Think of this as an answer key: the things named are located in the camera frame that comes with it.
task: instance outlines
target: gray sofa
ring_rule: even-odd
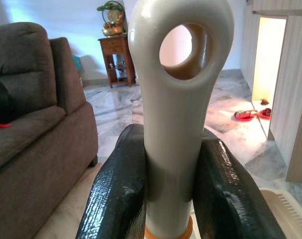
[[[0,81],[19,117],[0,129],[0,239],[29,239],[89,164],[98,135],[66,38],[0,26]]]

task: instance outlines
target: sofa cushion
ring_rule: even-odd
[[[0,129],[0,167],[57,125],[65,115],[63,108],[51,106],[24,115],[13,121],[11,127]]]
[[[52,52],[43,27],[30,22],[0,26],[0,81],[19,116],[57,104]]]

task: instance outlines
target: table drawer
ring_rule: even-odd
[[[102,47],[122,47],[123,40],[121,38],[115,38],[115,39],[106,39],[101,41]]]
[[[105,55],[112,55],[112,54],[121,54],[124,53],[122,47],[102,47],[102,51]]]

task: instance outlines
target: bright light in doorway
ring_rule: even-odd
[[[282,54],[286,19],[261,17],[257,43],[253,98],[272,103]]]

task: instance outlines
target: hole in handle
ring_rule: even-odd
[[[203,26],[195,23],[179,25],[163,40],[160,63],[172,77],[189,80],[205,68],[210,49],[211,40]]]

